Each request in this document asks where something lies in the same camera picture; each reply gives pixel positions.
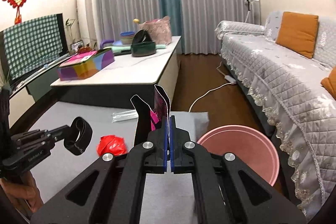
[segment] wooden floor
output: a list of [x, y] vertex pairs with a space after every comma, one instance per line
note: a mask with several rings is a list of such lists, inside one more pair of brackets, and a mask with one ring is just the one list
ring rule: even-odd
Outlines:
[[[188, 111], [191, 104], [208, 90], [227, 83], [224, 76], [216, 70], [221, 62], [218, 55], [189, 54], [178, 58], [181, 66], [172, 111]], [[224, 74], [229, 74], [224, 65], [220, 69]], [[196, 102], [192, 112], [209, 113], [208, 131], [228, 124], [240, 124], [262, 131], [253, 108], [238, 85], [226, 85], [211, 91]], [[282, 193], [279, 180], [274, 187]]]

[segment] green plant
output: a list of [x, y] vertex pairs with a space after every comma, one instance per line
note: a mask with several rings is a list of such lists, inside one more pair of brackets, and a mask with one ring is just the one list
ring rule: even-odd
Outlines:
[[5, 76], [5, 74], [0, 74], [0, 87], [3, 87], [4, 85], [6, 85], [9, 82], [9, 72], [7, 73], [7, 76]]
[[71, 42], [74, 43], [75, 42], [75, 38], [73, 37], [72, 35], [72, 25], [73, 23], [75, 22], [75, 19], [67, 19], [67, 21], [65, 22], [65, 26], [66, 28], [68, 29], [68, 32], [70, 34], [70, 39], [71, 39]]

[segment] white coffee table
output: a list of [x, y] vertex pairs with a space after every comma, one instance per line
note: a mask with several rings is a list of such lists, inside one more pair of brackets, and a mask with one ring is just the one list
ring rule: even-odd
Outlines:
[[84, 80], [56, 80], [51, 84], [60, 101], [92, 106], [133, 108], [130, 98], [138, 94], [151, 107], [154, 85], [161, 85], [173, 100], [179, 66], [176, 46], [181, 37], [173, 37], [166, 49], [145, 57], [115, 56], [115, 61]]

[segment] green checkered cloth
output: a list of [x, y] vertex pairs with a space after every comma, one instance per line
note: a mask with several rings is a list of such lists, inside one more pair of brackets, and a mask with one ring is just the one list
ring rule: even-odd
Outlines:
[[59, 58], [63, 50], [57, 16], [49, 15], [4, 30], [4, 46], [12, 79]]

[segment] sofa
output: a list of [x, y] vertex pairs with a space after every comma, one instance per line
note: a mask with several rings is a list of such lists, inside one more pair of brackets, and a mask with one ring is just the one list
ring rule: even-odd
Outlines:
[[275, 43], [282, 15], [272, 12], [265, 26], [222, 21], [215, 32], [221, 58], [265, 134], [279, 156], [288, 155], [286, 161], [280, 156], [286, 183], [293, 182], [288, 191], [310, 221], [336, 195], [336, 101], [320, 84], [336, 66], [336, 22], [319, 18], [314, 56], [308, 59]]

